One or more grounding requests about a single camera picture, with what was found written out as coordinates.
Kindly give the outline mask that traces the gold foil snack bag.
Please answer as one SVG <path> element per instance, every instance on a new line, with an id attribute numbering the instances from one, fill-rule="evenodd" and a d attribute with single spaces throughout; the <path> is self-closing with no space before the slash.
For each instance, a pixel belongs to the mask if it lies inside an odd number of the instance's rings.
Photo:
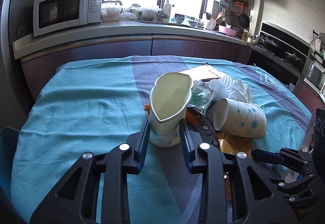
<path id="1" fill-rule="evenodd" d="M 231 155 L 244 152 L 248 157 L 252 158 L 249 138 L 219 132 L 216 134 L 215 139 L 218 141 L 218 149 L 221 152 Z"/>

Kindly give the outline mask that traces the squashed white paper cup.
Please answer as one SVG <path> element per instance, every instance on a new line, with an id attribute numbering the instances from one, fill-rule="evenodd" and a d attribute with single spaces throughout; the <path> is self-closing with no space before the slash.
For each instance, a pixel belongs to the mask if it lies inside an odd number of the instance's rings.
<path id="1" fill-rule="evenodd" d="M 192 97 L 192 78 L 184 73 L 162 74 L 149 95 L 150 142 L 160 148 L 180 143 L 179 122 Z"/>

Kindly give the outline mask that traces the blue plastic trash bin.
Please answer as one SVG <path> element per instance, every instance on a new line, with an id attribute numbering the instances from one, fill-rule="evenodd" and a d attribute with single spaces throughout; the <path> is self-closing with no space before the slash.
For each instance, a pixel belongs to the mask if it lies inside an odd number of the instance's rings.
<path id="1" fill-rule="evenodd" d="M 0 145 L 0 170 L 1 170 L 1 188 L 7 197 L 11 196 L 11 175 L 13 159 L 18 144 L 20 131 L 5 127 L 1 130 Z"/>

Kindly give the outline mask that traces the dark kitchen base cabinets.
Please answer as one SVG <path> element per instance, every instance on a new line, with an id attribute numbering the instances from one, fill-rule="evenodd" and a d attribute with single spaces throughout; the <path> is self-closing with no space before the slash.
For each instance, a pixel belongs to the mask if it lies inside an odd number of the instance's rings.
<path id="1" fill-rule="evenodd" d="M 21 60 L 31 95 L 36 99 L 58 67 L 67 62 L 128 56 L 185 56 L 247 64 L 252 49 L 229 38 L 213 40 L 173 35 L 127 36 L 83 42 L 37 52 Z"/>

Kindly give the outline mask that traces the white dotted paper cup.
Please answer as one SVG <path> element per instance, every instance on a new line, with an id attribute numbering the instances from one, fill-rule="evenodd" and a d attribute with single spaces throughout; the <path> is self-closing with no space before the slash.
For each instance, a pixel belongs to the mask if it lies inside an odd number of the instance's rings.
<path id="1" fill-rule="evenodd" d="M 221 98 L 213 112 L 214 129 L 234 136 L 261 139 L 267 130 L 267 120 L 262 109 L 246 102 Z"/>

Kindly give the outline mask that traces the crumpled white tissue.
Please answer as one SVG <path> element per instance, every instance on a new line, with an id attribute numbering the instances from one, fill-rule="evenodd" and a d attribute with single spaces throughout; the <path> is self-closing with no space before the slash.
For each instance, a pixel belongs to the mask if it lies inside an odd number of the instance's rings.
<path id="1" fill-rule="evenodd" d="M 253 103 L 254 100 L 251 87 L 239 79 L 231 82 L 226 88 L 225 97 L 246 103 Z"/>

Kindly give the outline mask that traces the clear green plastic wrapper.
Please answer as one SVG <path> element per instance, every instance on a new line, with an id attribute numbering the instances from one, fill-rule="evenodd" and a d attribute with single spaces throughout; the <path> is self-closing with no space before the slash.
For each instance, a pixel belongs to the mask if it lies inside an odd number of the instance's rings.
<path id="1" fill-rule="evenodd" d="M 188 107 L 205 116 L 214 102 L 214 91 L 205 82 L 194 80 Z"/>

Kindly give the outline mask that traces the teal grey tablecloth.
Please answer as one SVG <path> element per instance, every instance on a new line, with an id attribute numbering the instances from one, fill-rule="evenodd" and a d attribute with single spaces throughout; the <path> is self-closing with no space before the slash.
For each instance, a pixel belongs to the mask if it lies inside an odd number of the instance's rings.
<path id="1" fill-rule="evenodd" d="M 311 112 L 264 70 L 226 60 L 132 56 L 66 63 L 41 90 L 20 131 L 13 160 L 11 202 L 29 221 L 43 198 L 85 152 L 109 152 L 141 129 L 154 82 L 166 72 L 203 64 L 242 80 L 267 118 L 260 149 L 299 149 Z M 149 145 L 144 168 L 128 180 L 132 223 L 197 223 L 202 177 L 190 174 L 181 146 Z"/>

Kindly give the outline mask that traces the orange wrapper piece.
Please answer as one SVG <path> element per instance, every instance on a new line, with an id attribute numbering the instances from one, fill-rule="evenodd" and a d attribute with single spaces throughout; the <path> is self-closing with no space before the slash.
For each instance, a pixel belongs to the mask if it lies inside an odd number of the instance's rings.
<path id="1" fill-rule="evenodd" d="M 150 105 L 149 104 L 144 105 L 144 110 L 145 110 L 146 114 L 148 116 L 150 116 Z"/>

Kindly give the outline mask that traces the pink plastic basin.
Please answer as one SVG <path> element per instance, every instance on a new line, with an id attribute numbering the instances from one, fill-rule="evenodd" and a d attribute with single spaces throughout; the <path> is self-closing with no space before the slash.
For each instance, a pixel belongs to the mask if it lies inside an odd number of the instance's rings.
<path id="1" fill-rule="evenodd" d="M 219 25 L 218 32 L 223 33 L 227 36 L 235 37 L 237 31 L 225 26 Z"/>

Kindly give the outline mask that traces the black frying pan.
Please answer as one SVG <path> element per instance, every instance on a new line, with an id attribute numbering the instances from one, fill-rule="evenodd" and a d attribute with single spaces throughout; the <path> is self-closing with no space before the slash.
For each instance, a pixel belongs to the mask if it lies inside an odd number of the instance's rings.
<path id="1" fill-rule="evenodd" d="M 241 15 L 239 16 L 238 20 L 239 20 L 240 26 L 241 26 L 243 29 L 248 29 L 248 28 L 249 28 L 250 21 L 249 21 L 249 17 L 248 17 L 248 15 L 246 15 L 246 14 L 241 14 Z"/>

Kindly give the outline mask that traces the dish soap bottle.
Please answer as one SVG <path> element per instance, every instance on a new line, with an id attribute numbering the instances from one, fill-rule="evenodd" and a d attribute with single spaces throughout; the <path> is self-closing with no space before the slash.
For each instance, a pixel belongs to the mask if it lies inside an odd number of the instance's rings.
<path id="1" fill-rule="evenodd" d="M 170 14 L 171 14 L 171 3 L 169 3 L 169 0 L 165 1 L 164 8 L 162 11 L 162 21 L 168 23 L 170 20 Z"/>

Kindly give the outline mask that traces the white microwave oven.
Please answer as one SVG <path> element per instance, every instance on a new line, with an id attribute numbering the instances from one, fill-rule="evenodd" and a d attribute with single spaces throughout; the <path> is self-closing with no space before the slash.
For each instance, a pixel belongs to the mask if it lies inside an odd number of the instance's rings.
<path id="1" fill-rule="evenodd" d="M 102 0 L 34 0 L 35 37 L 72 27 L 99 23 Z"/>

